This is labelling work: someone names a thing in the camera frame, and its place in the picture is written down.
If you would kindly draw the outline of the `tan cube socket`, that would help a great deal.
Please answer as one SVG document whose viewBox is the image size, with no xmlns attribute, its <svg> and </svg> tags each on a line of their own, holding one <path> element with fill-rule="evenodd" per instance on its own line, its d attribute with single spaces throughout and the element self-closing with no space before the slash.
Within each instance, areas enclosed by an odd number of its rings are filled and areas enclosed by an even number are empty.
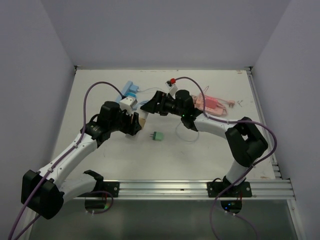
<svg viewBox="0 0 320 240">
<path fill-rule="evenodd" d="M 149 115 L 149 113 L 146 112 L 146 111 L 142 110 L 142 111 L 139 112 L 138 122 L 139 122 L 139 124 L 140 124 L 142 129 L 144 128 L 144 126 L 146 124 L 148 115 Z"/>
</svg>

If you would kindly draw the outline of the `green charger plug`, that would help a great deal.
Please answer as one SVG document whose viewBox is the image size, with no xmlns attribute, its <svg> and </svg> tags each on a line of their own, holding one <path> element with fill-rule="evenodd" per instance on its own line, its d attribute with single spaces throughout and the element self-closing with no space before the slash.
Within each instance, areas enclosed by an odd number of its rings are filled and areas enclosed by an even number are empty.
<svg viewBox="0 0 320 240">
<path fill-rule="evenodd" d="M 153 141 L 161 142 L 164 140 L 164 134 L 159 131 L 154 131 L 153 133 L 150 134 L 150 137 Z"/>
</svg>

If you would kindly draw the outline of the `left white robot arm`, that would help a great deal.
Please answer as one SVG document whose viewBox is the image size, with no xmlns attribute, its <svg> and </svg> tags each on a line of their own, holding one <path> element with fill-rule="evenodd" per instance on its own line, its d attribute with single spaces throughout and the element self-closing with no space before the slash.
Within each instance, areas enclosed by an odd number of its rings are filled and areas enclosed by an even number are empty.
<svg viewBox="0 0 320 240">
<path fill-rule="evenodd" d="M 113 132 L 135 136 L 143 129 L 148 113 L 141 108 L 133 110 L 129 100 L 106 101 L 60 155 L 38 171 L 29 170 L 24 174 L 21 191 L 24 208 L 30 208 L 49 220 L 63 204 L 78 196 L 90 193 L 96 197 L 104 193 L 104 178 L 95 171 L 86 170 L 77 180 L 68 180 L 67 177 Z"/>
</svg>

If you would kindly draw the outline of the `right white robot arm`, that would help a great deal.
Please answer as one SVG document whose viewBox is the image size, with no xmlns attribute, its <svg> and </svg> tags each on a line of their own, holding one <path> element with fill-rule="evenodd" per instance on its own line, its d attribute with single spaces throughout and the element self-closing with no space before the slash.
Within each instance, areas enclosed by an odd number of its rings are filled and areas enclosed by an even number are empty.
<svg viewBox="0 0 320 240">
<path fill-rule="evenodd" d="M 179 116 L 187 129 L 226 139 L 234 161 L 220 186 L 216 185 L 213 189 L 223 191 L 227 196 L 235 196 L 241 190 L 240 184 L 245 180 L 245 173 L 269 147 L 266 139 L 250 118 L 243 117 L 236 123 L 227 123 L 221 118 L 212 120 L 195 106 L 187 90 L 178 90 L 175 97 L 157 91 L 140 109 L 161 116 L 168 114 Z"/>
</svg>

